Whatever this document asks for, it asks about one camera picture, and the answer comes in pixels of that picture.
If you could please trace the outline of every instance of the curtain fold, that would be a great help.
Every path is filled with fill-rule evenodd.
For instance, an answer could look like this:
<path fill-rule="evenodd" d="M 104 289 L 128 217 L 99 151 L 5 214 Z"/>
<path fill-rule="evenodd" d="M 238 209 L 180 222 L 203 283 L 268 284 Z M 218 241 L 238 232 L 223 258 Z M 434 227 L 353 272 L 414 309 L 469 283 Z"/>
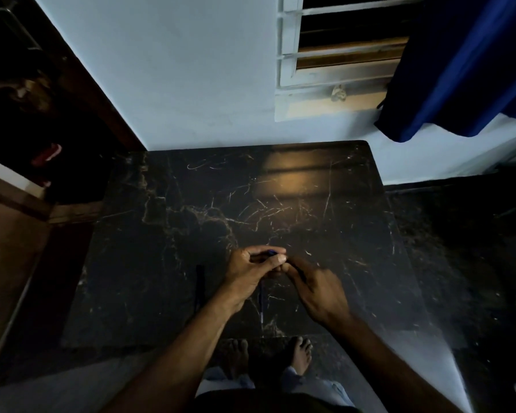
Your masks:
<path fill-rule="evenodd" d="M 498 113 L 516 118 L 516 0 L 426 0 L 375 125 L 472 137 Z"/>

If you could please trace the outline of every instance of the person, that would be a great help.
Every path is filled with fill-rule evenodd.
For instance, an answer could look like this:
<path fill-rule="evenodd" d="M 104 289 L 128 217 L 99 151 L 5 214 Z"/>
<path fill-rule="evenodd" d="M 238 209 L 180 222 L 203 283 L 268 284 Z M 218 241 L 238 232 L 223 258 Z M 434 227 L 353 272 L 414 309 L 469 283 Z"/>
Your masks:
<path fill-rule="evenodd" d="M 273 250 L 263 262 L 254 257 Z M 234 250 L 223 284 L 174 342 L 102 410 L 120 412 L 227 411 L 329 412 L 354 410 L 336 382 L 303 377 L 312 345 L 298 338 L 291 366 L 281 376 L 281 390 L 255 389 L 247 374 L 248 344 L 232 341 L 232 380 L 220 368 L 205 368 L 230 317 L 241 310 L 260 279 L 283 271 L 292 280 L 309 316 L 325 327 L 354 361 L 388 412 L 460 410 L 394 354 L 349 309 L 340 279 L 330 270 L 287 256 L 269 245 Z"/>

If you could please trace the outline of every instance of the foot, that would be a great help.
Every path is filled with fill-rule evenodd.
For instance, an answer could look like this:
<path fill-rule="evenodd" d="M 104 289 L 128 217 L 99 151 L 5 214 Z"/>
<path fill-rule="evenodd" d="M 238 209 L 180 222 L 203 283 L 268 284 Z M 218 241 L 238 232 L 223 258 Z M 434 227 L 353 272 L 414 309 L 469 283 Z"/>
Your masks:
<path fill-rule="evenodd" d="M 299 336 L 294 346 L 293 360 L 290 366 L 294 368 L 296 374 L 303 375 L 311 362 L 311 342 L 309 339 L 304 340 L 302 336 Z"/>
<path fill-rule="evenodd" d="M 249 343 L 246 339 L 232 339 L 229 342 L 228 363 L 232 379 L 249 373 Z"/>

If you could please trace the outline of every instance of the person's left hand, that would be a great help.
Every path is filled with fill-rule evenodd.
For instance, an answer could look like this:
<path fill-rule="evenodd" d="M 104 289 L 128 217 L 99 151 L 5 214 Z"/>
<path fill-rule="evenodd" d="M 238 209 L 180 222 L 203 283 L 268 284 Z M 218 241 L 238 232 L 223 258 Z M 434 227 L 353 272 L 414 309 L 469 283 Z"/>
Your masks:
<path fill-rule="evenodd" d="M 250 261 L 251 256 L 262 254 L 268 250 L 274 250 L 277 255 L 270 256 L 259 264 Z M 269 245 L 249 246 L 231 252 L 226 278 L 218 292 L 223 298 L 227 298 L 233 312 L 241 310 L 243 303 L 254 292 L 264 275 L 287 260 L 286 252 L 285 248 Z"/>

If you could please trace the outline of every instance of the light blue jeans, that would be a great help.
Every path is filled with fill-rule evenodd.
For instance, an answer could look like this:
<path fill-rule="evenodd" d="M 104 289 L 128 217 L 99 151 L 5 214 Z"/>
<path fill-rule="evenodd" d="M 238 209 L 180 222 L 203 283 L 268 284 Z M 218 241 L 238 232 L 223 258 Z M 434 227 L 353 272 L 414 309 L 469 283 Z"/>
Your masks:
<path fill-rule="evenodd" d="M 202 376 L 201 384 L 195 397 L 208 391 L 232 390 L 235 388 L 254 388 L 254 383 L 248 374 L 240 375 L 237 379 L 228 379 L 220 367 L 208 368 Z M 287 367 L 281 374 L 281 390 L 284 393 L 304 393 L 324 402 L 337 406 L 354 404 L 346 394 L 344 387 L 336 381 L 311 378 L 296 374 L 292 367 Z"/>

